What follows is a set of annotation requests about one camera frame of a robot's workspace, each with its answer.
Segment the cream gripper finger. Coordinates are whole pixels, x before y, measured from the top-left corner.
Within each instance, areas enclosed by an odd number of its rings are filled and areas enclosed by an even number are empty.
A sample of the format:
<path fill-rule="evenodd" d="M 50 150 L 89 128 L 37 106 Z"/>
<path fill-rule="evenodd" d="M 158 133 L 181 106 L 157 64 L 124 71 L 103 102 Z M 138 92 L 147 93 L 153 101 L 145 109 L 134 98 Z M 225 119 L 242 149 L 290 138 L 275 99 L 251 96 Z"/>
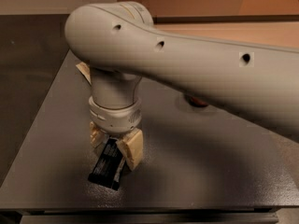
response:
<path fill-rule="evenodd" d="M 103 132 L 93 121 L 90 122 L 90 143 L 92 147 L 98 147 L 105 143 L 108 135 Z"/>
<path fill-rule="evenodd" d="M 130 133 L 121 137 L 117 147 L 131 171 L 133 171 L 143 159 L 143 133 L 135 128 Z"/>

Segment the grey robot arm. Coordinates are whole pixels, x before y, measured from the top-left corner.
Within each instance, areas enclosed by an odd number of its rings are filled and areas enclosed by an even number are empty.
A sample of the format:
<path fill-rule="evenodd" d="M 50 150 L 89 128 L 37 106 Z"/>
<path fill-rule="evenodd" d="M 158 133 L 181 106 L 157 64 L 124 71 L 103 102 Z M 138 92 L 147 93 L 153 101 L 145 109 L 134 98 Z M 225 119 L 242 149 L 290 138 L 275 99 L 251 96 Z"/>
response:
<path fill-rule="evenodd" d="M 140 123 L 136 88 L 146 77 L 291 140 L 299 136 L 295 49 L 159 31 L 137 2 L 79 7 L 64 33 L 91 67 L 90 112 L 105 133 L 129 133 Z"/>

